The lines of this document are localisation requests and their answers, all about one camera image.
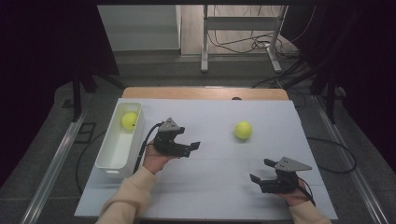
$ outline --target wooden floor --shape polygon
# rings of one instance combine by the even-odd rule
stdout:
[[[229,16],[229,17],[276,17],[280,6],[208,6],[208,16]],[[181,6],[181,54],[195,55],[201,54],[204,37],[204,7],[203,6]],[[239,52],[252,49],[252,36],[266,35],[272,31],[209,31],[209,38],[216,45],[246,39],[238,43],[222,45]],[[234,54],[231,50],[216,47],[208,38],[209,54]],[[295,53],[297,50],[288,40],[280,36],[277,47],[286,53]],[[271,37],[260,37],[259,41],[270,41]],[[249,53],[266,53],[265,49],[255,49]]]

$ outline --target white plastic container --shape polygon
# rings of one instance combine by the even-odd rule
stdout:
[[[137,122],[132,131],[121,125],[122,116],[128,112],[137,114]],[[144,125],[142,105],[120,98],[108,125],[95,166],[112,178],[124,178],[132,175],[142,144]]]

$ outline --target yellow ball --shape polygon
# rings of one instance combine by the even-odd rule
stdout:
[[[248,139],[252,133],[251,125],[247,121],[238,122],[233,128],[233,133],[240,139]]]
[[[134,126],[136,125],[136,120],[137,120],[137,114],[134,112],[129,112],[126,113],[122,116],[121,119],[121,124],[122,127],[124,127],[124,129],[126,130],[133,130]]]

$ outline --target white tabletop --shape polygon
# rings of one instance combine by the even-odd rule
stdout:
[[[262,194],[249,178],[249,174],[254,174],[261,179],[275,179],[274,168],[265,166],[263,159],[279,161],[286,156],[313,167],[297,174],[313,190],[318,210],[337,219],[291,101],[119,99],[120,102],[142,104],[144,137],[154,124],[172,118],[186,128],[175,139],[177,143],[201,141],[189,158],[171,160],[157,174],[151,206],[142,218],[289,220],[285,202],[275,195]],[[247,141],[233,135],[233,126],[241,120],[253,127]],[[93,167],[75,215],[97,217],[120,182]]]

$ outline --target sleeve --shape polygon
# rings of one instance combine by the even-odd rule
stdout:
[[[97,224],[133,223],[149,208],[150,192],[157,178],[143,166],[125,178],[117,192],[104,204]]]
[[[330,220],[323,216],[311,203],[301,203],[289,208],[295,224],[331,224]]]

